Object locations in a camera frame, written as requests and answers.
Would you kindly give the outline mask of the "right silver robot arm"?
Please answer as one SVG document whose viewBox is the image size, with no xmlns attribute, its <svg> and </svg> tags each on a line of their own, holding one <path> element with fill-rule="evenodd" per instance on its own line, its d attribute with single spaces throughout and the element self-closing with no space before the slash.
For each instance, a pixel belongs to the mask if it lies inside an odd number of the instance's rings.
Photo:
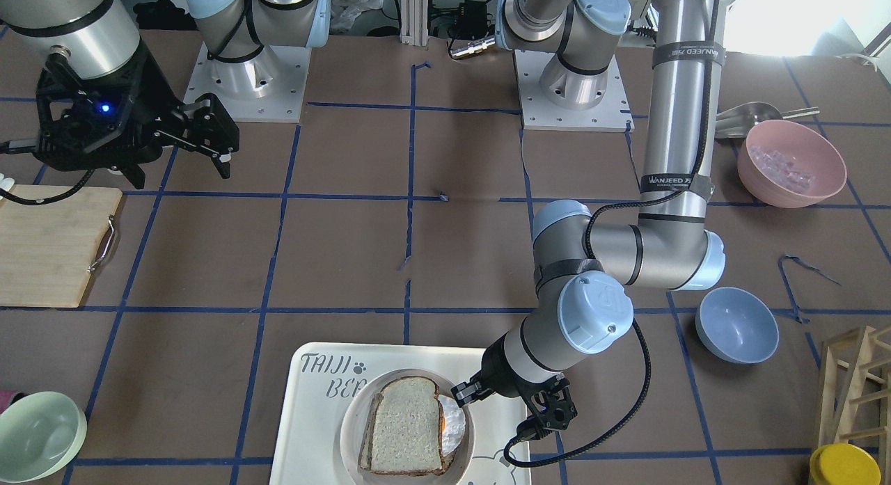
<svg viewBox="0 0 891 485">
<path fill-rule="evenodd" d="M 2 143 L 58 171 L 98 169 L 141 189 L 143 164 L 166 146 L 210 159 L 220 177 L 241 136 L 226 105 L 267 100 L 292 88 L 276 48 L 326 44 L 331 0 L 187 0 L 206 47 L 212 91 L 179 98 L 121 0 L 2 0 L 2 21 L 41 59 L 39 130 Z"/>
</svg>

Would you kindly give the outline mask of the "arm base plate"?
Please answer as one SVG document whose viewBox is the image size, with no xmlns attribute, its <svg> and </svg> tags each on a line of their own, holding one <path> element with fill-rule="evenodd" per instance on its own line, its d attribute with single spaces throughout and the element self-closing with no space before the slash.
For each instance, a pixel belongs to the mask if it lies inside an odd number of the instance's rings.
<svg viewBox="0 0 891 485">
<path fill-rule="evenodd" d="M 514 51 L 526 130 L 626 132 L 636 129 L 617 59 L 591 77 L 567 72 L 555 54 Z"/>
<path fill-rule="evenodd" d="M 182 101 L 216 94 L 235 122 L 298 124 L 312 49 L 267 45 L 245 63 L 207 59 L 201 45 Z"/>
</svg>

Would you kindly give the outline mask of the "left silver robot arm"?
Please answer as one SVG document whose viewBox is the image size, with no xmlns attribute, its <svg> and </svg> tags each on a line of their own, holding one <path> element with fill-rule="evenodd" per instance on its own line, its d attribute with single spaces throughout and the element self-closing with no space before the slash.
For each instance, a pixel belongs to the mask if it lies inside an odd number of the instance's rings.
<svg viewBox="0 0 891 485">
<path fill-rule="evenodd" d="M 704 225 L 716 105 L 736 0 L 652 0 L 658 15 L 638 197 L 606 196 L 597 209 L 559 199 L 532 224 L 537 307 L 452 389 L 461 406 L 518 397 L 523 438 L 564 430 L 576 415 L 565 373 L 633 328 L 626 290 L 709 289 L 725 271 L 725 245 Z M 494 42 L 553 55 L 540 86 L 554 104 L 587 110 L 610 92 L 610 64 L 629 25 L 627 0 L 498 0 Z"/>
</svg>

